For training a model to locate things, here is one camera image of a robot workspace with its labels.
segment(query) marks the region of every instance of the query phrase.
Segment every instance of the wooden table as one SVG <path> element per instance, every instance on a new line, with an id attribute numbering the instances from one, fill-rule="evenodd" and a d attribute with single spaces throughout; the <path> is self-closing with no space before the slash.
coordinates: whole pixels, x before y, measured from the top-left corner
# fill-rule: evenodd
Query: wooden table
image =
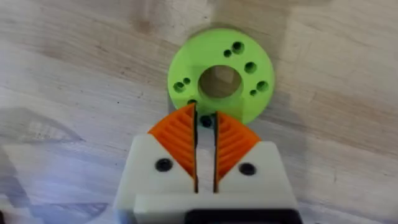
<path id="1" fill-rule="evenodd" d="M 275 142 L 306 223 L 398 223 L 396 0 L 0 1 L 0 210 L 8 223 L 114 223 L 135 134 L 168 113 L 194 33 L 234 27 L 269 53 Z M 200 172 L 211 177 L 212 145 Z"/>

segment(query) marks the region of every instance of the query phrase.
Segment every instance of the black screw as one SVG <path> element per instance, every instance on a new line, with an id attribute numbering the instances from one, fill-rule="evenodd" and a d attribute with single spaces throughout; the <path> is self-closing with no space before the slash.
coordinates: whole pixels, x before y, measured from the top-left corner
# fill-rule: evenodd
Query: black screw
<path id="1" fill-rule="evenodd" d="M 170 159 L 159 159 L 156 164 L 155 168 L 159 172 L 167 172 L 173 167 L 173 162 Z"/>
<path id="2" fill-rule="evenodd" d="M 257 169 L 253 164 L 245 162 L 239 166 L 239 171 L 243 175 L 254 175 Z"/>
<path id="3" fill-rule="evenodd" d="M 210 128 L 213 122 L 211 121 L 211 117 L 208 115 L 204 115 L 200 118 L 201 125 L 205 128 Z"/>

